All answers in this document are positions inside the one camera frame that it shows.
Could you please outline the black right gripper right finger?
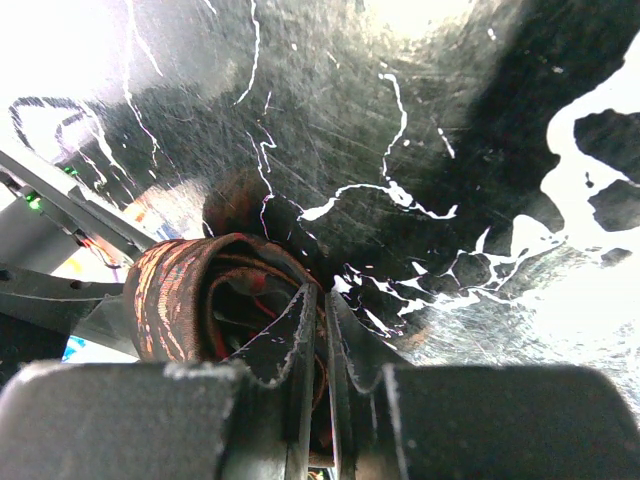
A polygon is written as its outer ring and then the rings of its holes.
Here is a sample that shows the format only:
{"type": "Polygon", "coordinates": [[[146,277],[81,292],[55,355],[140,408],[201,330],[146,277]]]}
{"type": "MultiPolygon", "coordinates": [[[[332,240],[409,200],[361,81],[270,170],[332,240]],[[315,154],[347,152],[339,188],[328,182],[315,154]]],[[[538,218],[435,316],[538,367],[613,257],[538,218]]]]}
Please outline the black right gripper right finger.
{"type": "Polygon", "coordinates": [[[415,366],[325,298],[342,479],[635,479],[639,430],[591,368],[415,366]]]}

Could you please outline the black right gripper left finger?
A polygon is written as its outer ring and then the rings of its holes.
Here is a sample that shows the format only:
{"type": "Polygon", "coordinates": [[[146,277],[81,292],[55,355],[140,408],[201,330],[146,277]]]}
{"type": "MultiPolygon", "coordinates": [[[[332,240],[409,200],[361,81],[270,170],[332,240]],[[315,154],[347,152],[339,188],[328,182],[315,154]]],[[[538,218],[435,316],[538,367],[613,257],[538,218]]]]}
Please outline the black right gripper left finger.
{"type": "Polygon", "coordinates": [[[23,367],[1,393],[5,479],[303,479],[315,286],[221,363],[23,367]]]}

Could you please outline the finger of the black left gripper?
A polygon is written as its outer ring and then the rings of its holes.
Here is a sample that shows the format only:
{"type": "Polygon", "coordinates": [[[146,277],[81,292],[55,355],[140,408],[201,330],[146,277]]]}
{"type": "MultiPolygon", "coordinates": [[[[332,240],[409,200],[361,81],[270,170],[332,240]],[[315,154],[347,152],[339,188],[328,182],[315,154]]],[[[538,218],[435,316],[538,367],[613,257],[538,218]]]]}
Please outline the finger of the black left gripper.
{"type": "Polygon", "coordinates": [[[1,313],[70,334],[104,301],[118,299],[119,283],[85,282],[1,264],[1,313]]]}

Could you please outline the brown floral long tie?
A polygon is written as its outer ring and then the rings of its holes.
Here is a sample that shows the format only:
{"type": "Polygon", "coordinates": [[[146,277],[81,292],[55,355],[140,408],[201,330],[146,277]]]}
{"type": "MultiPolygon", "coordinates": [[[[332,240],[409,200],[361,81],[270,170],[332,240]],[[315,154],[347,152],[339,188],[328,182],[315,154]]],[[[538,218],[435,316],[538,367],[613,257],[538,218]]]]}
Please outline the brown floral long tie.
{"type": "Polygon", "coordinates": [[[248,233],[162,241],[129,269],[123,304],[141,360],[222,362],[257,339],[306,284],[318,295],[312,445],[326,452],[326,289],[284,247],[248,233]]]}

